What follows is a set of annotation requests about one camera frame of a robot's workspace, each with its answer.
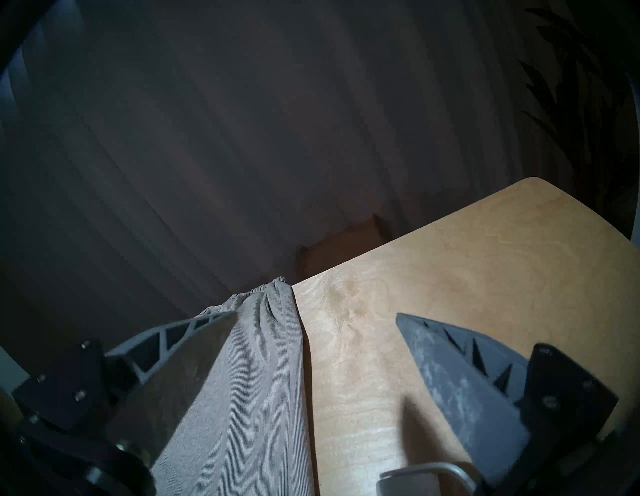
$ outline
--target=plywood surface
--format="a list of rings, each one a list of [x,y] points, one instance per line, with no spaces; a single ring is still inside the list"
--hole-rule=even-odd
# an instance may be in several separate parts
[[[640,253],[541,179],[525,179],[293,287],[308,335],[323,496],[375,494],[380,472],[468,455],[396,328],[404,312],[528,358],[549,342],[621,399],[640,383]]]

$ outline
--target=wood grain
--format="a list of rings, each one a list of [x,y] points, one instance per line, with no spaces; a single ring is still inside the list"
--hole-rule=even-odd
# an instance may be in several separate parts
[[[396,328],[405,312],[529,356],[557,346],[620,396],[639,396],[640,253],[541,179],[525,179],[296,284],[310,345],[320,491],[371,495],[380,472],[469,458]]]

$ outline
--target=gray cloth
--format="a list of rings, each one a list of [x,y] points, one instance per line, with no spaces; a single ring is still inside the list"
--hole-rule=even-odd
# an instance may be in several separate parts
[[[283,279],[203,314],[238,322],[153,466],[158,495],[312,495],[302,330]]]

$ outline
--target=dark plant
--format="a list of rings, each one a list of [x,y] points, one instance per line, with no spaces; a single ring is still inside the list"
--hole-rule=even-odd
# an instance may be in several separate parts
[[[624,69],[566,19],[546,9],[525,10],[550,24],[537,29],[554,49],[560,79],[554,96],[542,74],[520,61],[531,80],[527,87],[548,122],[523,112],[571,163],[577,199],[630,237],[629,222],[622,226],[611,209],[616,196],[637,182],[638,176],[638,156],[625,157],[616,147],[616,119],[630,95]],[[582,101],[581,88],[586,92]]]

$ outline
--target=triangular cutout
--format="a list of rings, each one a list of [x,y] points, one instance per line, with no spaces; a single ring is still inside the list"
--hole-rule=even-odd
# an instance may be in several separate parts
[[[496,386],[503,394],[507,394],[507,386],[509,385],[509,377],[511,376],[511,367],[512,364],[509,364],[507,368],[502,371],[502,374],[493,381],[493,385]]]
[[[474,339],[474,349],[472,356],[472,363],[474,367],[478,369],[478,371],[486,377],[486,369],[484,368],[484,361],[482,359],[482,355],[480,354],[480,349],[478,348],[477,341]]]
[[[133,360],[143,372],[149,372],[160,360],[160,334],[155,333],[132,348],[127,356]]]
[[[513,364],[509,383],[507,384],[507,396],[512,401],[518,401],[524,396],[524,387],[527,383],[527,369],[518,364]]]
[[[463,355],[467,352],[467,340],[469,333],[464,329],[459,329],[454,326],[442,326],[444,332],[447,334],[447,338],[456,348],[460,350]]]
[[[204,324],[208,324],[209,323],[209,318],[207,317],[206,319],[200,319],[196,321],[196,325],[194,325],[193,329],[196,330],[200,327],[202,327]]]
[[[478,338],[476,344],[480,356],[482,356],[487,377],[489,377],[489,380],[496,380],[511,363],[511,360],[488,339]]]
[[[174,345],[180,341],[189,328],[190,322],[177,325],[166,330],[166,348],[171,349]]]

